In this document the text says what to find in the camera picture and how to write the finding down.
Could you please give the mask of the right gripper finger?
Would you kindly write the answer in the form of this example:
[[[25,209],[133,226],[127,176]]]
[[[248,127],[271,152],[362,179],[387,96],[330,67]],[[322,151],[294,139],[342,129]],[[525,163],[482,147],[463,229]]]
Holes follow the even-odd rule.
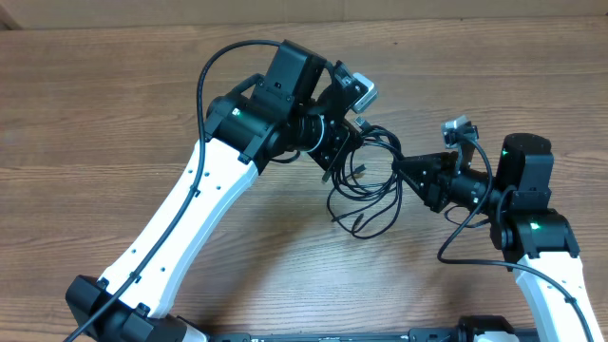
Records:
[[[405,171],[399,171],[398,175],[423,202],[439,201],[440,185],[435,172],[420,171],[408,174]]]
[[[391,168],[403,177],[422,178],[424,175],[440,171],[448,160],[448,152],[404,157],[394,161]]]

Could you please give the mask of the black USB cable long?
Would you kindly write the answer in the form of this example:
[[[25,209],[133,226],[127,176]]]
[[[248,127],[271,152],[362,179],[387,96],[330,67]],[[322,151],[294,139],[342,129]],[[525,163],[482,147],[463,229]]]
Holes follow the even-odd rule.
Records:
[[[363,175],[366,167],[364,164],[354,166],[355,153],[363,147],[376,147],[388,152],[393,162],[402,161],[405,155],[397,136],[383,126],[362,123],[358,134],[355,147],[347,152],[346,157],[331,172],[332,190],[327,196],[326,208],[332,217],[332,223],[336,223],[353,238],[367,240],[386,233],[398,219],[403,202],[404,179],[399,171],[394,171],[391,167],[386,180],[361,183],[357,178]],[[336,214],[332,208],[332,199],[335,195],[355,203],[363,203],[363,206]],[[386,226],[372,234],[362,233],[375,219],[391,209],[394,213]]]

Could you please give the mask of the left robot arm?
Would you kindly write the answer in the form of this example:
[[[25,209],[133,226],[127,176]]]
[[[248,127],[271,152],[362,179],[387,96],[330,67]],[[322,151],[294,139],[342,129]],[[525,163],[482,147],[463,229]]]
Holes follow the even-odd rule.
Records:
[[[209,104],[197,102],[198,140],[161,207],[100,276],[80,275],[70,284],[75,334],[97,341],[206,340],[170,311],[221,218],[270,162],[304,153],[332,172],[355,145],[346,114],[365,111],[376,96],[364,75],[283,41],[265,73]]]

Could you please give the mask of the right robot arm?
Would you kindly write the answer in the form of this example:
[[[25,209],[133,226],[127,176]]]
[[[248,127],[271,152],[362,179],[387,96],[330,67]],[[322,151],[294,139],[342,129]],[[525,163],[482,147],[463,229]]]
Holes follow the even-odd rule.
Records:
[[[550,208],[551,142],[506,136],[495,172],[471,169],[483,150],[470,134],[449,133],[450,152],[404,157],[393,170],[433,212],[449,203],[487,216],[498,266],[515,278],[541,341],[600,341],[586,291],[580,247],[567,218]]]

